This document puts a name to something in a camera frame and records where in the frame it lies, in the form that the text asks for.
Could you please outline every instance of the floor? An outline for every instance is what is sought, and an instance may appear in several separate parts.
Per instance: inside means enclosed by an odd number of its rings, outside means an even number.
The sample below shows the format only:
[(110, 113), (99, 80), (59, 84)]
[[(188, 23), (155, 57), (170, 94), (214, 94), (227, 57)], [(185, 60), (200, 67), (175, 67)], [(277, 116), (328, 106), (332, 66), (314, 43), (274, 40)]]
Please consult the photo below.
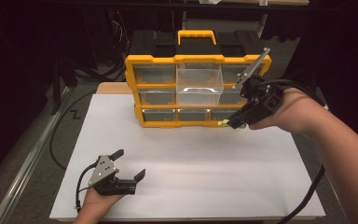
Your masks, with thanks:
[[(268, 77), (278, 78), (282, 76), (297, 42), (298, 40), (288, 40), (281, 43), (277, 38), (264, 41), (265, 46), (271, 48), (270, 57), (273, 61), (267, 73)], [(44, 110), (11, 149), (0, 166), (0, 204), (16, 179), (17, 173), (35, 147), (40, 147), (40, 156), (37, 158), (35, 167), (29, 171), (30, 177), (24, 180), (24, 185), (19, 190), (20, 197), (11, 201), (13, 203), (12, 209), (6, 210), (5, 216), (0, 219), (0, 223), (59, 223), (59, 221), (48, 217), (60, 188), (64, 170), (52, 159), (50, 146), (57, 161), (65, 167), (71, 158), (76, 139), (87, 114), (91, 92), (97, 89), (98, 84), (99, 82), (92, 79), (80, 78), (78, 86), (66, 93), (67, 101), (61, 112), (67, 110), (67, 113), (63, 114), (62, 119), (58, 120), (57, 130), (52, 141), (52, 131), (49, 130), (46, 141), (40, 142), (53, 118), (51, 116), (52, 100), (49, 100)], [(52, 91), (48, 90), (46, 96), (51, 99)], [(310, 177), (313, 178), (320, 167), (313, 144), (299, 135), (294, 135), (294, 139)], [(326, 177), (318, 186), (317, 193), (322, 201), (326, 216), (311, 221), (292, 221), (291, 223), (348, 223)]]

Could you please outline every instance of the white tabletop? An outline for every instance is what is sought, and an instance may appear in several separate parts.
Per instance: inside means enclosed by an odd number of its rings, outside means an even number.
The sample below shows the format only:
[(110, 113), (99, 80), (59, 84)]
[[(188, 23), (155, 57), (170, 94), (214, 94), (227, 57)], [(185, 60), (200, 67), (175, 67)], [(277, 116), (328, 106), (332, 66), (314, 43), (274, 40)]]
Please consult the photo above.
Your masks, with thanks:
[[(284, 217), (310, 187), (290, 133), (231, 128), (142, 128), (130, 94), (92, 97), (50, 218), (76, 217), (76, 183), (99, 155), (124, 149), (117, 177), (146, 175), (110, 220), (264, 219)], [(83, 178), (87, 186), (92, 170)], [(83, 202), (85, 192), (80, 194)], [(316, 193), (299, 217), (321, 217)]]

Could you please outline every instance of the yellow storage organizer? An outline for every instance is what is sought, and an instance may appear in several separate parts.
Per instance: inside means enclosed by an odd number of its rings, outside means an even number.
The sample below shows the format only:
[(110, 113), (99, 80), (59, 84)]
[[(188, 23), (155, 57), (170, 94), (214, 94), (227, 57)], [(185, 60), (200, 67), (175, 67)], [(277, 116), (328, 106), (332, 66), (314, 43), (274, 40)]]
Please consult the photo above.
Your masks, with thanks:
[[(126, 79), (136, 118), (143, 127), (220, 127), (246, 103), (232, 87), (263, 49), (254, 31), (135, 31)], [(255, 73), (270, 64), (267, 56)]]

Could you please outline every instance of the transparent bin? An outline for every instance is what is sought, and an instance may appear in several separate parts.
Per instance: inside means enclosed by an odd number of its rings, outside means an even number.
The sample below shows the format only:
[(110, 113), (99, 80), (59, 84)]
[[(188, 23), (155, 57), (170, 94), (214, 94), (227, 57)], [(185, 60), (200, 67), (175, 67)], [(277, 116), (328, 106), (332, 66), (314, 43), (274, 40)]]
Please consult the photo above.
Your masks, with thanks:
[(143, 109), (145, 121), (174, 121), (174, 109)]
[(228, 119), (238, 108), (214, 108), (211, 112), (211, 120)]
[(178, 120), (206, 121), (210, 111), (210, 109), (178, 109)]
[(179, 63), (176, 68), (178, 105), (218, 105), (224, 89), (219, 63)]
[[(237, 82), (238, 74), (243, 72), (250, 64), (249, 63), (223, 63), (222, 77), (224, 83)], [(257, 66), (253, 74), (259, 74), (261, 64)]]
[(224, 88), (222, 95), (220, 96), (219, 103), (221, 105), (231, 104), (245, 104), (246, 99), (240, 96), (240, 90), (234, 90), (232, 88)]
[(142, 105), (173, 105), (175, 89), (139, 89)]
[(175, 64), (134, 64), (137, 83), (174, 83)]

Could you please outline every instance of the person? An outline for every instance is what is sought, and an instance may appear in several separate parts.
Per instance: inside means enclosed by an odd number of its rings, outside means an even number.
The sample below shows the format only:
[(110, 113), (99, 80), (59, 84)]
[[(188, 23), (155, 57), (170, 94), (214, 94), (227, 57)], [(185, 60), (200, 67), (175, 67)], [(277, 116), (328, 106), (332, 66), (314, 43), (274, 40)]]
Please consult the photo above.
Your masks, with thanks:
[[(307, 94), (291, 88), (281, 107), (251, 130), (277, 126), (315, 143), (327, 176), (350, 223), (358, 224), (358, 134)], [(123, 196), (102, 197), (89, 189), (76, 223), (96, 223)]]

